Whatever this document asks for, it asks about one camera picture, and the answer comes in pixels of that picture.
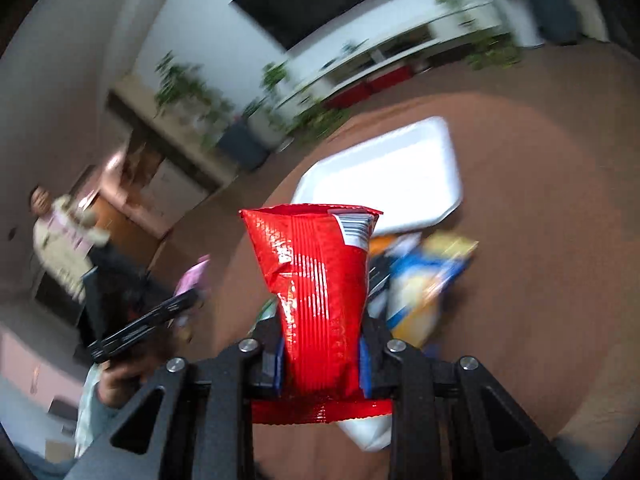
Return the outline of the operator left hand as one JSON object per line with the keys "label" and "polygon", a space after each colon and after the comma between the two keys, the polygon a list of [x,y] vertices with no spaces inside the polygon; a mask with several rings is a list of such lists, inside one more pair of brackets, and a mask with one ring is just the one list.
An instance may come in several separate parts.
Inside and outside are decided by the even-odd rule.
{"label": "operator left hand", "polygon": [[96,395],[108,408],[122,408],[173,355],[171,344],[147,342],[126,358],[105,362],[96,385]]}

